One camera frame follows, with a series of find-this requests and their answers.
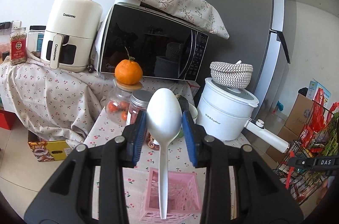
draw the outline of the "wooden lid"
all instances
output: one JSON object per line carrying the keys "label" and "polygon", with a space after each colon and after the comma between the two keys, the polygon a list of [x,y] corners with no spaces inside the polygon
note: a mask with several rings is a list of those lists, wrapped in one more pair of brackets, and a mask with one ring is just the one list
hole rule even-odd
{"label": "wooden lid", "polygon": [[117,87],[127,92],[133,92],[134,90],[142,89],[142,83],[137,82],[136,84],[128,85],[128,84],[123,84],[117,80]]}

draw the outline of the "rope basket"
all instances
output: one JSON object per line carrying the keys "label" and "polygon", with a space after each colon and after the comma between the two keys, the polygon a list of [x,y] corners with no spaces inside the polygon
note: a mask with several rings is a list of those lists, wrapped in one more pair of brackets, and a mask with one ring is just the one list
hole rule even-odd
{"label": "rope basket", "polygon": [[251,80],[253,66],[250,64],[236,64],[224,62],[211,62],[211,76],[217,84],[235,87],[246,88]]}

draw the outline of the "metal screw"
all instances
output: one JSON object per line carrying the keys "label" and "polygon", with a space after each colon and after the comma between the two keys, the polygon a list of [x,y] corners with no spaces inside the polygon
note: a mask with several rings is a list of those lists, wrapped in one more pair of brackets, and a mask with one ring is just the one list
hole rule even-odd
{"label": "metal screw", "polygon": [[250,145],[243,145],[242,149],[246,152],[251,152],[253,150]]}
{"label": "metal screw", "polygon": [[114,141],[117,144],[122,143],[123,141],[125,141],[125,137],[123,137],[123,136],[116,136],[116,138],[114,138]]}
{"label": "metal screw", "polygon": [[84,144],[77,145],[77,147],[75,148],[76,151],[84,151],[85,149],[86,145]]}
{"label": "metal screw", "polygon": [[211,135],[206,135],[206,136],[204,137],[204,140],[205,140],[206,142],[210,143],[210,142],[213,142],[213,141],[214,141],[214,137],[211,136]]}

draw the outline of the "spoon handle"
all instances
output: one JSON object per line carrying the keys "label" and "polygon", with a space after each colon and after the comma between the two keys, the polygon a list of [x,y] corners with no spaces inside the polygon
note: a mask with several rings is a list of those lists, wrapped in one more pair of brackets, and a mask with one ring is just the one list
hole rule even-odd
{"label": "spoon handle", "polygon": [[166,219],[167,203],[168,203],[168,150],[167,147],[160,146],[160,160],[159,160],[159,208],[160,218]]}

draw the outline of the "yellow cardboard box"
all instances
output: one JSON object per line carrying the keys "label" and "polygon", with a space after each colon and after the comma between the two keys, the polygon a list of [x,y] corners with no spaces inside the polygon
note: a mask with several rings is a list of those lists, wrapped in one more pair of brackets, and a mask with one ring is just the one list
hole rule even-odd
{"label": "yellow cardboard box", "polygon": [[39,162],[65,160],[72,152],[65,140],[45,141],[30,131],[28,145]]}

